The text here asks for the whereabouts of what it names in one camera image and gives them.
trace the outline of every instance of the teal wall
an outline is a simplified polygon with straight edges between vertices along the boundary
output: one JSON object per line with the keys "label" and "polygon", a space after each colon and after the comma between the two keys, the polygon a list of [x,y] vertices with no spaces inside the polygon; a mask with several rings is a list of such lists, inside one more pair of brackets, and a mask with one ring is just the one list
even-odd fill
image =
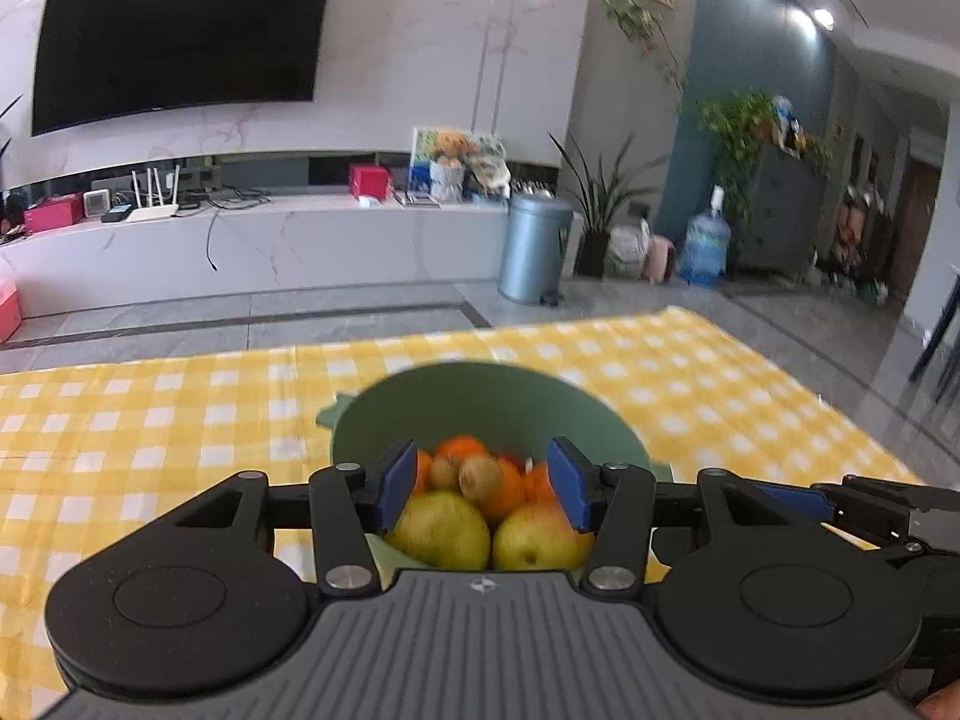
{"label": "teal wall", "polygon": [[793,0],[697,0],[683,111],[654,230],[677,244],[709,204],[713,155],[698,101],[750,88],[786,95],[805,129],[827,127],[835,49]]}

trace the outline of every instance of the gray ribbed panel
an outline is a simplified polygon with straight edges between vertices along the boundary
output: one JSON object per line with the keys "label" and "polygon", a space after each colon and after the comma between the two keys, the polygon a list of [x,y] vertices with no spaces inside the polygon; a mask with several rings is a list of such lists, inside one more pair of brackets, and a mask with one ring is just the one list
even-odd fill
{"label": "gray ribbed panel", "polygon": [[372,601],[320,615],[279,668],[230,693],[147,707],[77,692],[49,720],[907,720],[886,694],[843,707],[770,707],[675,664],[645,618],[560,574],[408,571]]}

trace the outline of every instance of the silver bolt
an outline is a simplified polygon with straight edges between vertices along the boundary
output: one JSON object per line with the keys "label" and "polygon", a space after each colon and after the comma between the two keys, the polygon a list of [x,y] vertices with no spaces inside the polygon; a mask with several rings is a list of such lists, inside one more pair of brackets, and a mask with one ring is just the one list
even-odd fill
{"label": "silver bolt", "polygon": [[362,565],[338,565],[326,572],[326,583],[335,590],[361,590],[373,581],[373,574]]}
{"label": "silver bolt", "polygon": [[601,565],[587,577],[598,590],[628,590],[637,583],[637,577],[629,568],[621,565]]}

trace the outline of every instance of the black television screen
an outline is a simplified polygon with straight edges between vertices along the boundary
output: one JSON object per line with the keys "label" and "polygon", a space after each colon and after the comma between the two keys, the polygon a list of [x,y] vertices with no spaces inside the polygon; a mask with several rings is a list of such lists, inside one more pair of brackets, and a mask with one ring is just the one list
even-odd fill
{"label": "black television screen", "polygon": [[326,0],[47,0],[34,135],[127,114],[312,100]]}

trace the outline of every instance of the trash can lid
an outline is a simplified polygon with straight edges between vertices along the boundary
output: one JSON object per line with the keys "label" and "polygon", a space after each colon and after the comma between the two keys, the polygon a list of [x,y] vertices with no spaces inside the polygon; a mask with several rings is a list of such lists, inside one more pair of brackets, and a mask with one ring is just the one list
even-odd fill
{"label": "trash can lid", "polygon": [[560,197],[547,194],[515,194],[510,199],[510,206],[516,211],[536,217],[563,218],[573,216],[573,206]]}

